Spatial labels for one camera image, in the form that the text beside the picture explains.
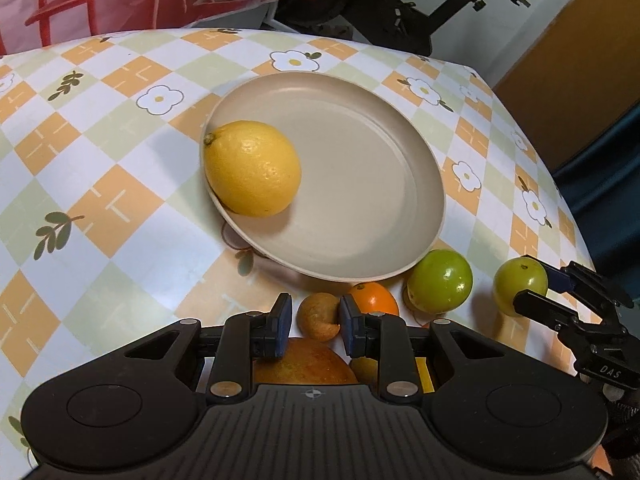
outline curtain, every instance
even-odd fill
[[[596,270],[640,300],[640,102],[553,177]]]

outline plate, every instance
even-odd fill
[[[265,256],[316,278],[368,282],[409,269],[438,237],[445,193],[436,158],[367,89],[311,72],[259,76],[218,102],[203,136],[237,120],[275,126],[302,167],[294,201],[268,218],[229,211],[207,184],[225,220]]]

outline table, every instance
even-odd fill
[[[278,70],[350,80],[412,121],[447,193],[436,247],[464,254],[474,273],[471,296],[448,317],[570,369],[553,332],[497,313],[491,284],[520,254],[591,267],[589,254],[545,165],[472,69],[258,30],[71,41],[0,61],[1,479],[30,466],[19,412],[43,381],[178,318],[221,324],[268,310],[281,291],[296,306],[310,291],[346,291],[248,250],[199,171],[212,106],[238,83]],[[385,282],[399,300],[402,279]],[[593,319],[574,300],[549,296]],[[409,324],[425,321],[400,308]]]

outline wooden door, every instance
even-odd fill
[[[553,171],[640,98],[640,0],[572,0],[495,93]]]

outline crosshair logo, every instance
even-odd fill
[[[315,400],[318,397],[320,397],[321,395],[324,395],[320,390],[316,390],[315,388],[311,389],[311,390],[307,390],[306,392],[303,393],[305,397],[311,399],[311,400]]]

